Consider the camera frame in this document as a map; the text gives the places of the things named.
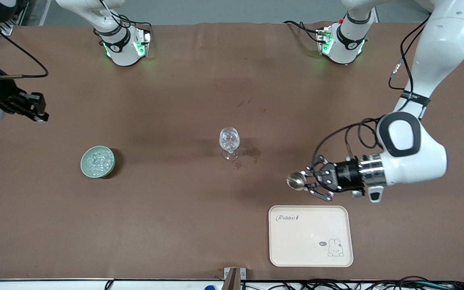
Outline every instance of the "metal ball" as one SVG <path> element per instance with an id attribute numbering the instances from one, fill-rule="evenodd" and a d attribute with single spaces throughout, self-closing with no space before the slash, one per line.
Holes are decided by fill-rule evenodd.
<path id="1" fill-rule="evenodd" d="M 286 178 L 286 182 L 288 183 L 289 187 L 295 191 L 302 191 L 305 188 L 306 181 L 307 178 L 298 171 L 289 173 L 288 178 Z"/>

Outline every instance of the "glass base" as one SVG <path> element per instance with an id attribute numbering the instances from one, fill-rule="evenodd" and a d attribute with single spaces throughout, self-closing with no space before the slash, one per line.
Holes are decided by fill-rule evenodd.
<path id="1" fill-rule="evenodd" d="M 226 160 L 229 160 L 229 161 L 235 160 L 237 158 L 237 156 L 238 156 L 237 151 L 234 151 L 234 152 L 230 153 L 228 151 L 223 150 L 223 157 Z"/>

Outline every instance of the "white tray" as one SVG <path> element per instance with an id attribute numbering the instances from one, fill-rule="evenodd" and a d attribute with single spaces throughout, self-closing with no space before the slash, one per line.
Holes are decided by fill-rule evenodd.
<path id="1" fill-rule="evenodd" d="M 342 206 L 276 205 L 268 213 L 269 259 L 278 267 L 348 267 L 354 262 Z"/>

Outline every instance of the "green bowl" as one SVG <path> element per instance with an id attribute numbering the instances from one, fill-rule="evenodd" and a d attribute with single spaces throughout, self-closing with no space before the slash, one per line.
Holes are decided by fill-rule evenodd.
<path id="1" fill-rule="evenodd" d="M 105 153 L 110 153 L 110 155 L 112 155 L 112 160 L 110 162 L 111 163 L 110 168 L 107 171 L 98 172 L 98 174 L 96 175 L 92 174 L 90 171 L 90 167 L 89 167 L 89 158 L 93 154 L 98 155 L 98 154 L 105 154 Z M 90 178 L 102 178 L 102 177 L 108 176 L 108 174 L 112 172 L 112 169 L 114 169 L 115 165 L 116 165 L 116 157 L 114 156 L 114 153 L 112 152 L 112 150 L 110 150 L 109 147 L 105 147 L 105 146 L 92 147 L 91 149 L 87 150 L 87 152 L 85 152 L 85 154 L 82 156 L 81 161 L 80 161 L 81 172 L 83 172 L 85 176 L 90 177 Z"/>

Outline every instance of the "brown tabletop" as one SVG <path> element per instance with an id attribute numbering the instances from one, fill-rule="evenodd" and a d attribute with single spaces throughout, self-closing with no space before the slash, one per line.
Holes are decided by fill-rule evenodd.
<path id="1" fill-rule="evenodd" d="M 380 204 L 337 194 L 333 205 L 350 215 L 348 268 L 269 261 L 271 206 L 326 205 L 289 189 L 286 175 L 328 133 L 393 109 L 400 92 L 388 76 L 415 26 L 374 24 L 348 66 L 283 24 L 155 26 L 151 58 L 127 68 L 105 56 L 92 27 L 15 28 L 12 39 L 50 70 L 17 80 L 44 93 L 50 121 L 0 123 L 0 278 L 211 278 L 243 266 L 252 279 L 464 280 L 464 62 L 423 119 L 448 151 L 446 175 L 388 187 Z M 0 68 L 41 72 L 5 40 Z M 394 85 L 405 80 L 401 71 Z M 235 163 L 218 144 L 226 126 L 242 140 Z M 354 139 L 354 154 L 375 152 Z M 79 169 L 94 145 L 118 152 L 110 178 Z M 322 152 L 343 160 L 342 137 Z"/>

